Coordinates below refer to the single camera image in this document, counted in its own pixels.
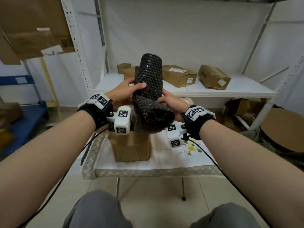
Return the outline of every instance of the leg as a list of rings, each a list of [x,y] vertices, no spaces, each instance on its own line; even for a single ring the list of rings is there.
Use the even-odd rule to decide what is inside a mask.
[[[184,186],[184,178],[183,177],[181,178],[181,187],[182,187],[182,190],[183,190],[183,196],[181,197],[181,199],[183,199],[183,201],[185,201],[186,196],[185,196],[185,186]]]
[[[253,214],[234,203],[222,204],[191,224],[190,228],[260,228]]]
[[[119,196],[119,183],[120,183],[120,177],[117,178],[117,184],[116,184],[116,198],[117,199]]]
[[[87,193],[76,203],[65,219],[62,228],[132,228],[120,207],[119,201],[102,190]]]

